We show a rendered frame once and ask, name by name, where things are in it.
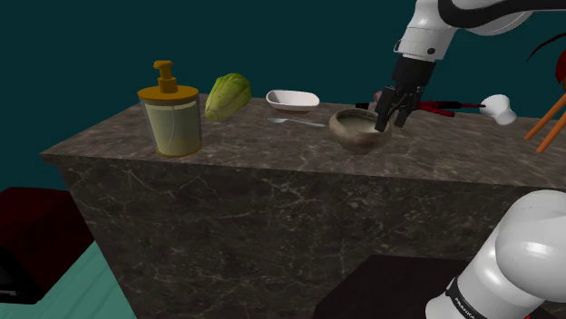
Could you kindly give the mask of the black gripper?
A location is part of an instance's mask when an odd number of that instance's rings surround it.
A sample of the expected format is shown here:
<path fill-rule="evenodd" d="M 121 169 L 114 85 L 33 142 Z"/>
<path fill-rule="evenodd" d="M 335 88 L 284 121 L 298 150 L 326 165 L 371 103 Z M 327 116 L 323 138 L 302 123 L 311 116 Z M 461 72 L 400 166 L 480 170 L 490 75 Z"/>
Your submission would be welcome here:
<path fill-rule="evenodd" d="M 376 103 L 377 121 L 375 129 L 383 132 L 394 113 L 398 110 L 394 125 L 403 128 L 409 115 L 415 111 L 421 101 L 425 86 L 428 84 L 435 62 L 417 60 L 400 56 L 397 59 L 392 79 L 394 86 L 386 86 Z"/>

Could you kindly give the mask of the red and black long tool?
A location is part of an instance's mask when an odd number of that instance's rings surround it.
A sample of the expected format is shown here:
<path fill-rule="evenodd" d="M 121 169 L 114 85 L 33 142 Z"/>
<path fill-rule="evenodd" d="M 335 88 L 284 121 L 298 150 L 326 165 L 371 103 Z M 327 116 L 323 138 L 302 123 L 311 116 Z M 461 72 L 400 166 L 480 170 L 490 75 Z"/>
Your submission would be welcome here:
<path fill-rule="evenodd" d="M 453 109 L 483 108 L 483 104 L 460 103 L 457 101 L 420 101 L 416 107 L 420 111 L 428 111 L 447 117 L 454 117 Z"/>

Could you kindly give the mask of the brown ceramic bowl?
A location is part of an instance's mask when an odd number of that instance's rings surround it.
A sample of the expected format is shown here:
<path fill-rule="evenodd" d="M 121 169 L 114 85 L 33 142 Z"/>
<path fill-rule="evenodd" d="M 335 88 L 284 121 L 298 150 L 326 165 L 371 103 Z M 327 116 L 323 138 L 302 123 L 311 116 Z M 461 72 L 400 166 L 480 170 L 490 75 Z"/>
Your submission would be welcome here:
<path fill-rule="evenodd" d="M 385 146 L 393 135 L 393 125 L 390 122 L 383 131 L 375 129 L 376 122 L 376 112 L 344 109 L 332 115 L 328 127 L 343 149 L 356 155 L 365 155 Z"/>

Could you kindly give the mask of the silver spoon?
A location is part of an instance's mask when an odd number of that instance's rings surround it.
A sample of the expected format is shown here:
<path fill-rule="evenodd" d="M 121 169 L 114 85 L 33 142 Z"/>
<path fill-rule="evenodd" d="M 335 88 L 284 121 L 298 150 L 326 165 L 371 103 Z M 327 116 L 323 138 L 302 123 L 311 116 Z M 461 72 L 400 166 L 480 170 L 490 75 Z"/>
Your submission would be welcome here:
<path fill-rule="evenodd" d="M 313 126 L 313 127 L 325 127 L 325 124 L 320 124 L 320 123 L 315 123 L 315 122 L 310 122 L 310 121 L 299 121 L 299 120 L 294 120 L 294 119 L 289 119 L 289 118 L 268 118 L 268 121 L 274 122 L 274 123 L 284 123 L 284 122 L 295 122 L 295 123 L 300 123 L 300 124 L 305 124 L 308 126 Z"/>

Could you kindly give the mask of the white shallow dish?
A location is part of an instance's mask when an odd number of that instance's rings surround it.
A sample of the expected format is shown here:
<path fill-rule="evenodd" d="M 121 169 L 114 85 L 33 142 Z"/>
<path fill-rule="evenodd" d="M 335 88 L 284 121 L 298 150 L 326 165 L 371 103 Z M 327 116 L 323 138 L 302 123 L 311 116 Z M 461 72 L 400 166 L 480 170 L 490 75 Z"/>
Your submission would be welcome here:
<path fill-rule="evenodd" d="M 320 104 L 320 99 L 312 92 L 291 90 L 272 90 L 266 100 L 276 111 L 290 114 L 307 113 Z"/>

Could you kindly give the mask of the white rounded object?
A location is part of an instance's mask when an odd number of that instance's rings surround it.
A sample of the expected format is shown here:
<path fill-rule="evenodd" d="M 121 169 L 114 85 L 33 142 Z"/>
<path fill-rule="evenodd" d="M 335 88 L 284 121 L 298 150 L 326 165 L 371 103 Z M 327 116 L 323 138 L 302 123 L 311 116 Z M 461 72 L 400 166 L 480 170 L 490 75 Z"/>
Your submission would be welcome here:
<path fill-rule="evenodd" d="M 495 94 L 485 98 L 481 102 L 480 113 L 495 120 L 499 125 L 513 123 L 517 116 L 510 107 L 510 99 L 503 94 Z"/>

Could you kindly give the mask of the chair with orange legs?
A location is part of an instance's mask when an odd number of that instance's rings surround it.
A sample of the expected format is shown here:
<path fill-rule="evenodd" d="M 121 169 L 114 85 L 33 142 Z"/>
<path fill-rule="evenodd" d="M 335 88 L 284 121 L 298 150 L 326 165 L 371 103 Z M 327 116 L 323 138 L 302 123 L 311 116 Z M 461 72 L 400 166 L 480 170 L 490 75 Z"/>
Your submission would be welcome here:
<path fill-rule="evenodd" d="M 566 49 L 564 49 L 559 56 L 555 65 L 554 77 L 557 83 L 563 89 L 563 95 L 557 100 L 554 105 L 539 119 L 535 126 L 524 136 L 525 140 L 531 139 L 537 132 L 540 131 L 559 111 L 566 107 Z M 551 145 L 554 139 L 560 134 L 563 128 L 566 127 L 566 111 L 554 124 L 550 132 L 543 139 L 541 144 L 537 147 L 538 153 L 543 153 Z"/>

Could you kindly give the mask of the green lettuce head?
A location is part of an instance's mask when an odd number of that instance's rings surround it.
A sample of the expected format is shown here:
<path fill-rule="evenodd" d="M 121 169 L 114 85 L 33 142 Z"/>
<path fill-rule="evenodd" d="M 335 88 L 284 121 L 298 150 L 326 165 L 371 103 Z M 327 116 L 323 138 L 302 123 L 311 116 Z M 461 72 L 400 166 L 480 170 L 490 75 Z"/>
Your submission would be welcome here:
<path fill-rule="evenodd" d="M 205 117 L 216 122 L 227 119 L 234 112 L 248 104 L 251 99 L 251 85 L 239 73 L 219 77 L 206 100 Z"/>

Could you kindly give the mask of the yellow soap dispenser bottle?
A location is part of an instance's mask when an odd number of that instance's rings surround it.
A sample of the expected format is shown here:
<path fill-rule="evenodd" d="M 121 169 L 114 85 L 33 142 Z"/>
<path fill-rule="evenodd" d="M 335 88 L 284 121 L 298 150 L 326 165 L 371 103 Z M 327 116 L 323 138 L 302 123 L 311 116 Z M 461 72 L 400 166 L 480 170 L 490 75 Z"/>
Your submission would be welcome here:
<path fill-rule="evenodd" d="M 138 91 L 156 152 L 163 157 L 190 156 L 202 148 L 199 91 L 179 85 L 172 61 L 158 60 L 158 85 Z"/>

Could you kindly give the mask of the dark red furniture block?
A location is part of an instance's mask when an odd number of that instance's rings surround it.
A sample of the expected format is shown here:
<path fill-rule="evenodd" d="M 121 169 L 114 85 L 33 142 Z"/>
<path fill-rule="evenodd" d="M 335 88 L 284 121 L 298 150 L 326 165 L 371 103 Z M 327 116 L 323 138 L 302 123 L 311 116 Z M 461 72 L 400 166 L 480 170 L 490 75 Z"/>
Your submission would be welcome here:
<path fill-rule="evenodd" d="M 37 303 L 93 241 L 70 192 L 1 191 L 0 303 Z"/>

